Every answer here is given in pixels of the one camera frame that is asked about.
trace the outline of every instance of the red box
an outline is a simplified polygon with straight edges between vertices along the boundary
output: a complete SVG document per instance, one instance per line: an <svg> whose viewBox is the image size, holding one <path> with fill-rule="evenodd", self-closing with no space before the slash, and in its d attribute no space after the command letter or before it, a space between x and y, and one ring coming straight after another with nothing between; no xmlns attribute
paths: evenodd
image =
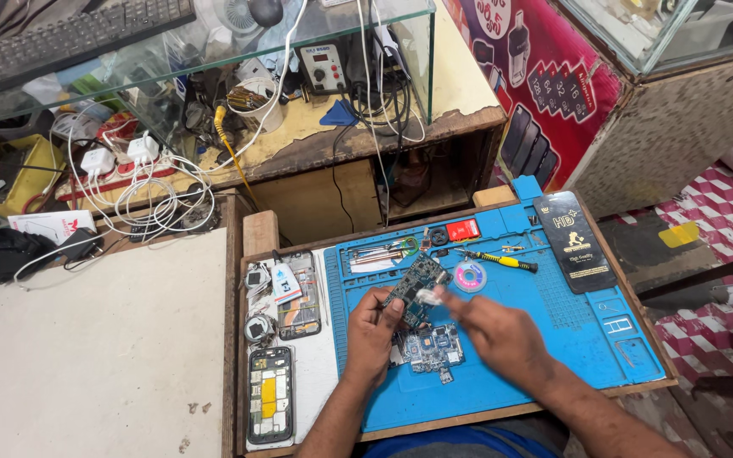
<svg viewBox="0 0 733 458"><path fill-rule="evenodd" d="M477 227L476 220L473 218L446 224L445 230L449 233L449 240L453 242L480 236L480 228Z"/></svg>

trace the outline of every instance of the black power adapter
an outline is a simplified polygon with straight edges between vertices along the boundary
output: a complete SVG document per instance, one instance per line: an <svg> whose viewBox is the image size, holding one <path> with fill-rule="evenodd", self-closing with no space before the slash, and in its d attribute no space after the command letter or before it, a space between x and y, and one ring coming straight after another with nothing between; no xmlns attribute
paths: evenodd
<svg viewBox="0 0 733 458"><path fill-rule="evenodd" d="M81 259L92 255L95 250L103 247L104 238L96 237L98 237L98 234L95 231L81 227L75 233L70 235L65 243L61 244L61 254L65 255L71 262L80 261Z"/></svg>

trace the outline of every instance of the person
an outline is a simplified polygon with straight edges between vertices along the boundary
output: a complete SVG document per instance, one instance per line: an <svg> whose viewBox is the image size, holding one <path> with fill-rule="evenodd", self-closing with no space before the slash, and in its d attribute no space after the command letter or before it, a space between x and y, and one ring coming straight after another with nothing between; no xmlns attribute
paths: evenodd
<svg viewBox="0 0 733 458"><path fill-rule="evenodd" d="M350 315L347 364L296 457L349 457L372 392L386 379L392 334L402 322L403 302L381 304L392 288L371 288ZM464 302L443 287L435 293L458 321L477 354L499 375L531 395L578 437L597 458L686 458L644 422L619 408L551 357L533 319L485 297ZM366 458L547 458L564 445L524 422L454 426L384 439Z"/></svg>

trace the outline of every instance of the screwdriver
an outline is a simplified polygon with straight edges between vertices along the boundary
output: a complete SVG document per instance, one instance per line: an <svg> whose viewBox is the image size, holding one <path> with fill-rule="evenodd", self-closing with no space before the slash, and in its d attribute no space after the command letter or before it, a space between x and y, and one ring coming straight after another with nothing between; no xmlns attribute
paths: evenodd
<svg viewBox="0 0 733 458"><path fill-rule="evenodd" d="M522 269L524 271L530 271L536 273L539 270L539 265L536 263L523 263L522 261L515 259L514 257L508 256L494 256L487 253L477 253L474 251L468 251L467 249L457 249L462 251L466 256L473 257L474 259L484 259L485 261L491 261L493 263L506 265L508 267L514 267L516 269Z"/></svg>

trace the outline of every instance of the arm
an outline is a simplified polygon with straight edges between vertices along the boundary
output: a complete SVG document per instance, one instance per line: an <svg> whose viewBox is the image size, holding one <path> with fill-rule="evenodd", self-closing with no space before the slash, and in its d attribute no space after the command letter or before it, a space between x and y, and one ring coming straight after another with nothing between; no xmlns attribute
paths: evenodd
<svg viewBox="0 0 733 458"><path fill-rule="evenodd" d="M301 442L297 458L349 457L361 429L361 419L375 390L386 379L392 333L401 322L403 301L382 303L392 288L370 288L350 314L347 365L311 431Z"/></svg>
<svg viewBox="0 0 733 458"><path fill-rule="evenodd" d="M534 320L524 310L509 309L481 296L464 302L442 287L435 291L466 330L483 361L565 422L590 455L686 458L644 422L553 359Z"/></svg>

